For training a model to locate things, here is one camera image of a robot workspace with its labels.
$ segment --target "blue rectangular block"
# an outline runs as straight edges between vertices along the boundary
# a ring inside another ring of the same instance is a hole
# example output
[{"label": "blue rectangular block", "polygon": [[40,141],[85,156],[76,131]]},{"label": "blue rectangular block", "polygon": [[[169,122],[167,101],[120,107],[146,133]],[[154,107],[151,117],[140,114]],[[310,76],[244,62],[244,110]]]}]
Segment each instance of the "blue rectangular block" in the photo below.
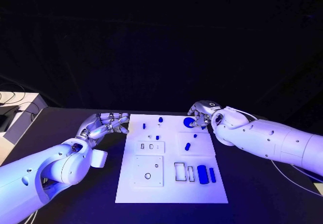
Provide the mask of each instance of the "blue rectangular block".
[{"label": "blue rectangular block", "polygon": [[198,173],[199,173],[200,184],[208,184],[209,183],[209,177],[208,177],[208,172],[206,172],[206,166],[205,165],[198,166]]},{"label": "blue rectangular block", "polygon": [[215,174],[213,174],[213,168],[211,168],[211,180],[212,180],[212,183],[216,182],[216,180],[215,180]]}]

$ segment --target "black backdrop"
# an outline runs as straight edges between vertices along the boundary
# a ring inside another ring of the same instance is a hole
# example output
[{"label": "black backdrop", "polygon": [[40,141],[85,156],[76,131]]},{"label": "black backdrop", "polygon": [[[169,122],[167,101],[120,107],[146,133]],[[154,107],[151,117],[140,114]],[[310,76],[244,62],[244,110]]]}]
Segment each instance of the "black backdrop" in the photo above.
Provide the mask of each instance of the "black backdrop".
[{"label": "black backdrop", "polygon": [[17,0],[0,81],[71,108],[183,112],[200,99],[322,132],[323,5]]}]

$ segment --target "dark table surface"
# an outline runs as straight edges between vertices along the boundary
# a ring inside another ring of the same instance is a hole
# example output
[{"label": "dark table surface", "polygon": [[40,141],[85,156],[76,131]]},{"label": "dark table surface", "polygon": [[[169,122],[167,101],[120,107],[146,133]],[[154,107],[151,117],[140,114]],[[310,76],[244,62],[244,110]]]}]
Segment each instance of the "dark table surface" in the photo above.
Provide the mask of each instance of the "dark table surface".
[{"label": "dark table surface", "polygon": [[[29,127],[3,165],[61,144],[75,136],[87,117],[98,112],[186,115],[46,108]],[[323,223],[323,198],[304,191],[278,173],[271,161],[221,144],[212,134],[228,204],[114,203],[125,134],[108,134],[97,149],[108,151],[105,167],[91,168],[81,183],[69,187],[39,210],[35,224],[92,223]],[[316,191],[309,178],[278,163],[287,176]]]}]

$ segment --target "white robotic arm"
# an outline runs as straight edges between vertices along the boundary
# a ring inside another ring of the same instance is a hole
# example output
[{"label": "white robotic arm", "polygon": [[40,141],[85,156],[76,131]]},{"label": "white robotic arm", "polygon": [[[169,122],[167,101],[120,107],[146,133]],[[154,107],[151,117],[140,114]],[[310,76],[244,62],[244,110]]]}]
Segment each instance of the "white robotic arm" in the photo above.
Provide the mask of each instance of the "white robotic arm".
[{"label": "white robotic arm", "polygon": [[231,107],[222,109],[212,101],[196,102],[187,114],[192,113],[196,121],[186,126],[206,126],[211,123],[222,144],[323,175],[323,136],[257,119]]},{"label": "white robotic arm", "polygon": [[128,133],[127,113],[94,114],[76,137],[0,167],[0,224],[19,223],[84,179],[89,166],[102,168],[107,152],[92,148],[105,134]]}]

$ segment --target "robotic arm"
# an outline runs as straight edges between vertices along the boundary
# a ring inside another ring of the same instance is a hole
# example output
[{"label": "robotic arm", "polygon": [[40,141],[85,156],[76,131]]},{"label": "robotic arm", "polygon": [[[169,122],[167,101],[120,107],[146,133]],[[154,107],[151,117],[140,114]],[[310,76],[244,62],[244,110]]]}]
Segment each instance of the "robotic arm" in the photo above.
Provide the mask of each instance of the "robotic arm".
[{"label": "robotic arm", "polygon": [[79,183],[89,166],[104,167],[108,153],[92,148],[105,134],[128,133],[125,122],[127,113],[91,115],[75,138],[0,167],[0,224],[19,223]]},{"label": "robotic arm", "polygon": [[222,109],[218,103],[208,100],[196,102],[187,114],[195,114],[196,120],[185,125],[195,127],[211,123],[222,144],[237,146],[251,154],[290,163],[323,176],[323,136],[257,119],[231,107]]}]

